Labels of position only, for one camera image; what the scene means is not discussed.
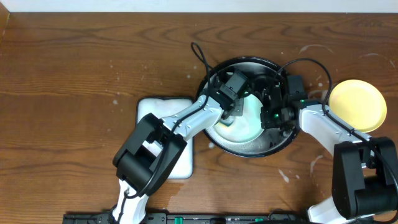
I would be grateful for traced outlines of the green yellow sponge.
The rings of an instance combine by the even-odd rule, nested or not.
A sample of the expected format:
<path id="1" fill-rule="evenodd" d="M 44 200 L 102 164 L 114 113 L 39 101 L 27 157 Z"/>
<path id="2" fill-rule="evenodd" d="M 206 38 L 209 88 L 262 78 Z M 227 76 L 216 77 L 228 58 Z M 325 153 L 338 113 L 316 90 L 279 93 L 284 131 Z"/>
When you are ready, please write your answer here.
<path id="1" fill-rule="evenodd" d="M 228 116 L 226 119 L 222 119 L 220 123 L 225 126 L 231 126 L 235 122 L 235 120 L 236 120 L 235 116 Z"/>

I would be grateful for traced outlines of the mint green plate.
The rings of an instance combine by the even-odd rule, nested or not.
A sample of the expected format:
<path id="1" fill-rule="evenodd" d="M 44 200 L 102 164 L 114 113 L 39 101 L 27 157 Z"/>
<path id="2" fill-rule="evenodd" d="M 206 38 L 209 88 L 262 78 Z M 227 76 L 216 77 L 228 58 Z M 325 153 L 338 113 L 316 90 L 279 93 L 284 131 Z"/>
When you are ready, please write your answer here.
<path id="1" fill-rule="evenodd" d="M 235 116 L 236 120 L 231 126 L 216 123 L 208 130 L 209 135 L 217 141 L 231 143 L 246 143 L 259 137 L 264 131 L 261 128 L 260 113 L 261 101 L 254 95 L 249 95 L 244 100 L 243 115 Z"/>

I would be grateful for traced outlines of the yellow plate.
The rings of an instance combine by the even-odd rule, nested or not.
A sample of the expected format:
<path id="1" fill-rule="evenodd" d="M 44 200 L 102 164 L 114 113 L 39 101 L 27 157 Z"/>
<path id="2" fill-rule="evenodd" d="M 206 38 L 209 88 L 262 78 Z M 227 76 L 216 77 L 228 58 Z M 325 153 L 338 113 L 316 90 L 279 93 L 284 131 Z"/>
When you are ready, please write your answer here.
<path id="1" fill-rule="evenodd" d="M 363 133 L 379 128 L 387 116 L 386 101 L 381 92 L 362 80 L 337 84 L 328 104 L 335 115 Z"/>

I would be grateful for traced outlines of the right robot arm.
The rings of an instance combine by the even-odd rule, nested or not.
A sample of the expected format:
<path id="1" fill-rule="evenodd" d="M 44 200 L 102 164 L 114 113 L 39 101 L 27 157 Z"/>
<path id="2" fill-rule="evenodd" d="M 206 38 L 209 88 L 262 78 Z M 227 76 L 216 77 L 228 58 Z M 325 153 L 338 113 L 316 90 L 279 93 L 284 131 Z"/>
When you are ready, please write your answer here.
<path id="1" fill-rule="evenodd" d="M 373 138 L 343 121 L 322 102 L 309 100 L 299 84 L 272 87 L 263 96 L 264 128 L 289 125 L 314 137 L 333 156 L 331 197 L 307 210 L 312 223 L 372 223 L 372 216 L 397 211 L 394 142 Z"/>

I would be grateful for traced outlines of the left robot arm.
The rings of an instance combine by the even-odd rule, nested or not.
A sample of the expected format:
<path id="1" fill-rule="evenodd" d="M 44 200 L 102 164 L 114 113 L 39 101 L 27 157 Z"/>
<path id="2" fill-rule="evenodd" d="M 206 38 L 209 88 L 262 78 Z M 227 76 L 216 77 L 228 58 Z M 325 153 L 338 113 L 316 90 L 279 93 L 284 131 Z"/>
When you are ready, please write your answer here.
<path id="1" fill-rule="evenodd" d="M 168 179 L 187 142 L 228 117 L 248 94 L 232 88 L 207 88 L 206 94 L 176 114 L 163 118 L 145 115 L 113 158 L 120 183 L 113 222 L 140 223 L 149 196 Z"/>

